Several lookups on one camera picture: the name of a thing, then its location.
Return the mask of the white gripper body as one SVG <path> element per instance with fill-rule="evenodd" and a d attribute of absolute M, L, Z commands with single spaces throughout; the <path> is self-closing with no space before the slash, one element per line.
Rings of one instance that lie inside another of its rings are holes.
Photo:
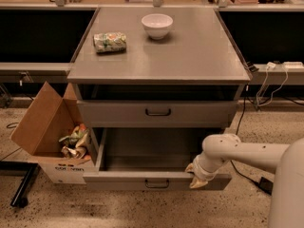
<path fill-rule="evenodd" d="M 219 167 L 205 154 L 199 154 L 193 159 L 193 172 L 202 181 L 211 181 L 218 173 Z"/>

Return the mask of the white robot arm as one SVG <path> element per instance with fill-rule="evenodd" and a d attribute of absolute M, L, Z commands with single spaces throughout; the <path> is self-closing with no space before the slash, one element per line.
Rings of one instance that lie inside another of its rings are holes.
<path fill-rule="evenodd" d="M 290 144 L 254 143 L 235 134 L 210 135 L 186 167 L 194 175 L 190 187 L 207 185 L 229 161 L 275 175 L 268 228 L 304 228 L 304 139 Z"/>

